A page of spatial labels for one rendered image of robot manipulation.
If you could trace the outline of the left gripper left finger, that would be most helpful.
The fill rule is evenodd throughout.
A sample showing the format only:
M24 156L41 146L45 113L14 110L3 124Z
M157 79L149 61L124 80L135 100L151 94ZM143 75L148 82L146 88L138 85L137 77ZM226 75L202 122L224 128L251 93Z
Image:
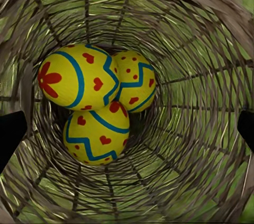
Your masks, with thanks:
M0 116L0 174L28 129L22 110Z

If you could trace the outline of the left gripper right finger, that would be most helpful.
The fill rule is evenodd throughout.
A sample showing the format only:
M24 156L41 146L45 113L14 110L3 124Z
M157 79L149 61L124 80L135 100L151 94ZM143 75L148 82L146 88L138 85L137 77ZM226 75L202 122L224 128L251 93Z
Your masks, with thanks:
M240 136L246 140L246 144L250 147L250 150L254 152L254 112L241 111L237 130Z

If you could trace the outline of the easter egg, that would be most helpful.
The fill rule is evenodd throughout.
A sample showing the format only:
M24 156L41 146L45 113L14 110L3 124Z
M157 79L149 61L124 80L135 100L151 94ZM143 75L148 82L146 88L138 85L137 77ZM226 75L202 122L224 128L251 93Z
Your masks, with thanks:
M96 167L114 161L130 135L130 114L113 100L91 111L72 111L63 125L63 141L74 159Z
M78 42L53 51L41 64L36 81L64 110L91 111L115 99L121 73L104 49Z
M121 73L121 86L114 100L124 104L129 114L144 113L156 93L156 77L151 62L132 49L116 53L112 58Z

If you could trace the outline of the wicker basket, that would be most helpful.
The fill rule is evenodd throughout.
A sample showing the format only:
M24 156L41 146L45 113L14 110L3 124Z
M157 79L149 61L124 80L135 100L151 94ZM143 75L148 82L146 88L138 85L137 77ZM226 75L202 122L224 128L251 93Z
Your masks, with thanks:
M71 7L65 9L65 7L55 13L48 14L50 11L55 9L54 6L60 5L61 3L70 0L55 0L51 4L43 5L42 0L0 0L0 21L10 15L7 23L2 27L0 31L0 80L3 78L6 70L10 72L11 65L13 66L12 81L14 80L15 68L17 67L16 81L12 85L12 90L9 96L4 96L5 91L2 88L2 96L0 96L1 110L0 116L3 116L3 102L6 102L6 114L14 113L22 110L28 129L23 136L19 147L16 148L14 156L22 168L22 174L26 180L16 171L10 162L8 162L2 171L6 182L0 178L0 224L34 224L24 213L24 207L27 207L32 211L32 215L40 218L45 224L80 224L81 221L88 221L91 224L102 224L103 220L95 219L93 215L105 214L114 216L116 218L116 224L136 224L138 222L144 222L148 218L155 214L162 214L162 217L153 220L150 224L154 224L157 221L167 221L166 224L179 224L182 218L191 212L192 207L204 196L207 198L195 208L195 211L189 216L184 222L188 224L197 219L196 224L202 224L206 218L216 209L219 209L205 224L237 224L247 202L254 195L254 152L250 150L251 155L246 156L246 140L241 137L241 148L238 152L238 141L240 139L240 133L237 130L237 124L241 111L254 112L254 15L243 5L240 0L159 0L164 6L158 3L147 0L147 2L153 4L158 8L159 11L150 11L145 6L129 4L130 0L101 0L97 2L85 1L84 5ZM78 0L72 0L76 2ZM186 7L181 1L188 3L193 10ZM37 3L34 8L34 12L30 19L26 21L29 13L32 11L32 7L24 16L25 10ZM113 10L111 12L102 12L102 14L89 14L89 7L94 4L109 4L115 7L102 7L101 9ZM20 6L24 4L23 9L18 13L19 18L15 23L12 23L14 18L17 16L17 12ZM210 11L205 9L202 4L208 6L213 11L213 14L217 16L218 20L215 21L210 15ZM182 12L176 5L181 6L186 12ZM201 16L200 13L195 9L200 8L205 11L208 20ZM76 8L85 7L83 11L75 12L67 15L65 18L52 21L52 19L59 13L65 11L71 11ZM180 19L175 14L171 13L170 10L177 11L181 17ZM81 18L76 19L76 16L83 15ZM188 36L188 41L184 41L183 38L176 31L169 22L166 15L179 20L181 23L187 24L191 29L192 37ZM117 18L116 18L116 17ZM143 26L148 26L147 30L142 31L143 27L133 26L132 24L124 23L123 17L127 17L136 21ZM198 26L199 31L190 23L187 17L195 22ZM36 22L41 19L39 25L33 30ZM69 22L70 21L70 22ZM77 25L75 28L70 29L73 25ZM167 25L167 26L166 26ZM230 32L232 41L223 30L223 25ZM5 36L7 31L14 26L12 34L7 40ZM44 27L46 26L46 27ZM170 32L166 31L169 28ZM113 29L110 29L113 28ZM222 41L218 35L216 28L222 32L225 37L226 44ZM38 43L35 44L38 37L49 29L46 36ZM33 31L32 31L33 30ZM66 32L69 30L69 33ZM84 32L75 33L76 31L85 30ZM164 39L173 48L170 52L169 49L159 45L152 33L161 33ZM216 38L218 46L212 40L209 32L212 32ZM204 38L212 45L212 49L206 43ZM131 44L129 39L134 39L137 43ZM173 40L173 39L174 40ZM212 66L201 62L199 55L196 55L188 44L192 44L196 52L194 41L199 39L206 47L207 55L209 56ZM250 60L245 60L240 53L239 47L236 43L243 47L245 52L250 57ZM153 102L148 108L146 117L142 122L144 123L143 128L137 134L134 133L133 128L137 124L136 121L131 123L130 132L135 137L127 140L127 144L120 154L114 161L96 166L95 168L89 166L84 168L84 164L74 159L74 157L67 151L64 143L64 126L63 122L68 120L68 116L65 114L62 106L54 103L48 99L45 93L39 89L39 85L35 82L40 66L44 60L55 50L62 48L69 44L75 44L78 42L88 43L99 48L104 49L110 55L114 55L121 51L133 51L140 52L143 56L147 50L155 58L152 60L147 57L147 60L151 62L155 77L156 77L156 93ZM120 43L120 44L117 44ZM236 57L229 47L228 42L236 50ZM226 57L223 44L228 52L230 53L231 61ZM37 50L38 49L38 50ZM218 68L215 69L209 49L216 57ZM144 53L145 52L145 53ZM184 62L187 62L195 72L194 75L186 74L179 66L179 61L173 55L177 53ZM217 53L221 55L225 65L222 66L221 60ZM178 69L184 78L167 80L166 75L162 74L162 80L157 72L157 65L160 64L164 71L167 68L163 65L162 61L169 59L174 66L174 69ZM165 62L164 62L165 63ZM251 68L252 71L252 89L250 86L246 66ZM244 84L241 80L241 73L239 68L244 74ZM236 89L235 83L232 78L232 70L235 70L235 74L238 79L238 89ZM230 76L230 92L226 83L225 71L228 71ZM218 72L221 72L223 79L223 89L218 77ZM220 88L222 94L222 106L219 107L218 89L214 83L214 74L217 80L217 85ZM207 76L210 75L212 88L207 80ZM186 92L182 88L182 105L172 105L173 97L173 83L181 81L187 81L189 79L197 78L199 80L199 94L194 89L197 102L194 105L193 101L193 90L192 93L192 104L189 106L189 94L187 95L187 105L185 105ZM246 83L251 96L251 108L246 95ZM232 86L236 92L235 107L232 104ZM168 92L169 98L164 105L164 88ZM205 104L202 99L202 88L205 92ZM241 105L239 96L240 90L243 95L243 105ZM207 104L207 91L210 95L210 104ZM226 107L226 93L229 97L229 108ZM35 109L35 106L39 105L39 112ZM173 118L173 110L182 109L178 126L171 127L168 130L168 126ZM166 109L166 114L162 122L162 111ZM202 114L205 110L205 122L202 125ZM206 124L206 118L208 111L210 111L210 119ZM218 127L218 113L221 112L221 123ZM225 133L225 113L228 113L228 146L223 149L224 133ZM231 113L234 113L234 145L231 151L229 151L229 144L232 136L230 137L230 124L231 124ZM212 132L217 119L217 132L211 143ZM204 141L207 130L211 124L210 135L207 142ZM221 140L219 145L215 146L219 130L221 127ZM168 132L168 137L164 139L163 143L159 146L162 135ZM170 153L167 147L162 151L162 148L170 140L170 146L173 149ZM176 146L174 144L177 144ZM151 145L154 144L153 147ZM44 146L47 145L49 150L48 153L45 151ZM197 159L197 156L201 149L204 148L202 155ZM134 150L134 151L133 151ZM149 156L144 160L148 163L151 159L156 161L157 159L162 160L157 167L149 176L142 178L140 171L147 168L147 165L140 166L136 164L136 154L142 151L149 151ZM213 160L208 164L212 154L215 152ZM29 162L28 156L25 151L31 156L31 160L34 163L34 167L37 170L35 172ZM132 152L133 151L133 152ZM132 152L132 153L131 153ZM217 155L222 152L224 153L222 159L214 165ZM166 157L164 154L166 154ZM185 158L188 156L188 161L181 171L177 167L180 163L183 163ZM205 184L209 177L216 171L219 171L221 164L229 157L226 166L218 173L215 178ZM234 194L226 200L230 187L234 182L234 177L237 170L243 164L247 162L246 170L241 176L235 188ZM128 164L129 163L129 164ZM227 170L234 163L233 170L225 177ZM60 173L63 178L49 171L54 169ZM203 174L207 171L206 178L200 183ZM153 187L157 182L149 184L157 177L162 176L163 172L167 174L163 176L165 180L172 171L178 173L179 176L173 178L170 181L163 181L156 187ZM86 174L88 173L88 174ZM96 177L97 174L102 176L101 179ZM40 187L40 182L43 177L48 178L63 196L55 194L58 197L69 200L72 203L72 210L63 208L57 204L45 190ZM114 178L111 178L114 177ZM119 177L119 178L118 178ZM138 181L134 183L120 182L126 180L126 178L137 178ZM212 186L221 178L219 185L215 190L210 193ZM18 189L20 194L17 194L10 185L12 182ZM170 201L182 190L182 188L190 183L189 187L178 197L175 202ZM218 191L227 183L226 189L220 194L219 198L216 198ZM98 191L86 192L82 190L82 186L86 186L87 189ZM126 186L128 190L132 190L135 187L141 187L142 189L130 192L127 194L116 195L116 187ZM63 189L67 189L72 195L67 194ZM180 198L184 193L196 188L194 195L198 190L201 192L195 197L195 199L184 205L179 209L167 213L168 208L171 208L175 203L180 201ZM15 198L17 205L7 196L5 190L8 190ZM162 202L164 198L173 192L173 194ZM80 198L84 194L91 196L92 199L98 199L105 204L110 204L112 212L104 212L101 210L102 207L96 207L101 202L91 203ZM121 214L125 214L127 211L118 210L117 204L123 203L123 201L129 199L133 201L136 198L146 195L143 199L139 199L137 202L123 207L123 209L136 207L132 212L139 212L138 214L129 218L121 219ZM194 218L195 215L210 201L213 200L217 205L206 212L200 214ZM31 203L32 204L31 204ZM38 209L43 211L49 218L40 215L37 210L33 207L36 206ZM78 205L82 205L85 209L77 209ZM178 212L182 208L187 208L180 214L179 217L171 220L170 215ZM143 207L150 207L147 210L139 210ZM83 213L84 210L93 210L95 213ZM154 211L152 214L146 215L143 219L131 222L132 220L143 216L148 211ZM19 218L19 215L23 214L27 220ZM56 216L61 222L56 221L52 216Z

